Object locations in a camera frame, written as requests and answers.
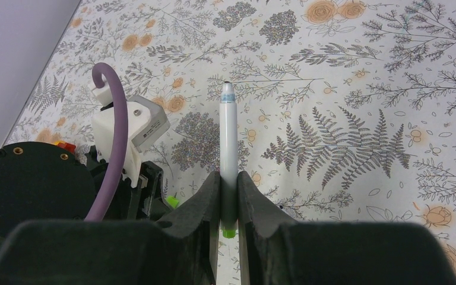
floral tablecloth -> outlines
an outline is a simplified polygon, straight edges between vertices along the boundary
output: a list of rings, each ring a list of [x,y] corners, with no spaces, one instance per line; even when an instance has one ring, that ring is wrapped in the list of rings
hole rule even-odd
[[[422,224],[456,272],[456,1],[83,1],[7,143],[64,140],[82,160],[97,62],[167,112],[145,154],[166,195],[219,165],[230,80],[240,170],[283,211]],[[237,239],[219,255],[218,283],[239,284]]]

white patterned fabric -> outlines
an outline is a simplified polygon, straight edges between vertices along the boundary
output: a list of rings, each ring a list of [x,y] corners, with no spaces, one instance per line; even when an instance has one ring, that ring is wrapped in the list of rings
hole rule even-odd
[[[97,62],[169,116],[145,154],[167,195],[218,167],[229,80],[240,170],[283,211],[422,224],[456,272],[456,1],[83,1],[7,143],[64,140],[83,159]],[[238,251],[220,239],[218,284],[240,284]]]

gray wall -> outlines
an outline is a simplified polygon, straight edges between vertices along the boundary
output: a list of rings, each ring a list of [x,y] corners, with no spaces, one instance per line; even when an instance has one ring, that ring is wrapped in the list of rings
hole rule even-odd
[[[0,147],[80,0],[0,0]]]

tablecloth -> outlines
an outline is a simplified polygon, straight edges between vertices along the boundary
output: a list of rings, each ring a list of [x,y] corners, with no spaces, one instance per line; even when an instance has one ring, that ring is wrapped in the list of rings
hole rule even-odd
[[[239,168],[283,211],[421,224],[456,272],[456,1],[85,0],[7,144],[64,140],[83,160],[97,62],[166,111],[145,153],[166,195],[218,167],[229,80]],[[240,284],[237,239],[218,250],[218,284]]]

white tube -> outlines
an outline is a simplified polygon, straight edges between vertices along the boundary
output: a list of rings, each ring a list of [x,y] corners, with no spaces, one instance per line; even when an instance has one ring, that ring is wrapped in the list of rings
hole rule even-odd
[[[221,176],[221,228],[234,238],[237,228],[237,175],[239,174],[237,103],[233,85],[224,83],[219,105],[219,151]]]

